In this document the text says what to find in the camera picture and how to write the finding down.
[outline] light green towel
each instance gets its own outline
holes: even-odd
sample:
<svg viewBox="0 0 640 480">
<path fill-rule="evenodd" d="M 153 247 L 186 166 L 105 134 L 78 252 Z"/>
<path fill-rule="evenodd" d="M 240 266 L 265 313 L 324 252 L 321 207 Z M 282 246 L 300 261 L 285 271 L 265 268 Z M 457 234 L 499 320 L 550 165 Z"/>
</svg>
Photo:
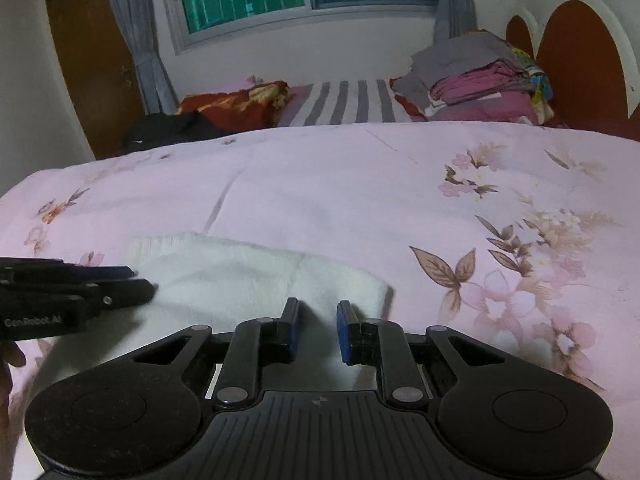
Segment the light green towel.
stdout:
<svg viewBox="0 0 640 480">
<path fill-rule="evenodd" d="M 134 240 L 129 265 L 159 284 L 152 303 L 137 312 L 144 322 L 135 340 L 158 339 L 192 324 L 230 332 L 247 319 L 279 317 L 293 296 L 308 306 L 296 361 L 267 367 L 263 386 L 350 390 L 372 384 L 363 367 L 342 363 L 335 329 L 340 300 L 351 301 L 366 317 L 383 315 L 390 288 L 367 272 L 323 256 L 195 233 Z"/>
</svg>

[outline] window frame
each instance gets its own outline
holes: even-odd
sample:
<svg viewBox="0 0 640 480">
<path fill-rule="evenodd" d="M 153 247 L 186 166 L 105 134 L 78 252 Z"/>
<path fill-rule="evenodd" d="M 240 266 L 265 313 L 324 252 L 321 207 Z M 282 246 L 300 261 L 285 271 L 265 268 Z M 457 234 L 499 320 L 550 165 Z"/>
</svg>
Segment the window frame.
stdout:
<svg viewBox="0 0 640 480">
<path fill-rule="evenodd" d="M 171 37 L 176 54 L 199 44 L 224 36 L 225 39 L 246 31 L 270 30 L 289 24 L 324 22 L 349 18 L 373 18 L 381 16 L 434 16 L 437 2 L 398 0 L 397 2 L 353 2 L 325 4 L 314 9 L 312 0 L 304 0 L 303 7 L 274 10 L 220 23 L 197 32 L 189 32 L 182 0 L 164 0 Z"/>
</svg>

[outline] human hand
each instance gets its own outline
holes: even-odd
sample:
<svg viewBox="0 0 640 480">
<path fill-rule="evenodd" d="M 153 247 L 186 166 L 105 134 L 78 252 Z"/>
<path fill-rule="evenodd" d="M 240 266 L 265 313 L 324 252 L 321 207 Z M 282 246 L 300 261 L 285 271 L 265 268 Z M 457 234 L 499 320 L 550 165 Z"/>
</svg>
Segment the human hand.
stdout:
<svg viewBox="0 0 640 480">
<path fill-rule="evenodd" d="M 20 368 L 25 364 L 27 359 L 14 341 L 0 341 L 0 431 L 9 427 L 9 393 L 14 385 L 9 365 Z"/>
</svg>

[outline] red-brown headboard panel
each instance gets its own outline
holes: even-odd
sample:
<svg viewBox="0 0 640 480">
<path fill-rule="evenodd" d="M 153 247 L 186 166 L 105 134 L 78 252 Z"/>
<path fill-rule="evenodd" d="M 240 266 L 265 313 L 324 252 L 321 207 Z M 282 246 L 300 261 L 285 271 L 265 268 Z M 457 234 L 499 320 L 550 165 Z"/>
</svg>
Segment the red-brown headboard panel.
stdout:
<svg viewBox="0 0 640 480">
<path fill-rule="evenodd" d="M 531 43 L 529 27 L 520 16 L 514 16 L 509 25 L 507 25 L 507 41 L 533 57 L 533 44 Z"/>
<path fill-rule="evenodd" d="M 515 16 L 507 33 L 508 41 L 520 48 L 523 25 Z M 578 130 L 640 140 L 640 108 L 628 118 L 616 43 L 590 6 L 571 0 L 554 11 L 536 61 L 549 77 L 555 93 L 551 106 L 560 121 Z"/>
</svg>

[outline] logo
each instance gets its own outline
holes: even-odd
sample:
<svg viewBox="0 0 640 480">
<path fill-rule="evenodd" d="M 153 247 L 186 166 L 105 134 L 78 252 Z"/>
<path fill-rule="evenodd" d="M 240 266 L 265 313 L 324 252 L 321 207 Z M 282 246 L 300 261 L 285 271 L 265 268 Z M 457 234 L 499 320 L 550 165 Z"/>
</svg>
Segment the logo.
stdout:
<svg viewBox="0 0 640 480">
<path fill-rule="evenodd" d="M 41 326 L 62 324 L 62 316 L 53 315 L 51 317 L 23 317 L 22 319 L 5 319 L 4 326 L 7 328 L 21 326 Z"/>
<path fill-rule="evenodd" d="M 322 407 L 322 404 L 324 404 L 325 402 L 329 402 L 329 399 L 320 395 L 320 396 L 317 396 L 315 399 L 313 399 L 311 402 L 314 403 L 316 406 Z"/>
</svg>

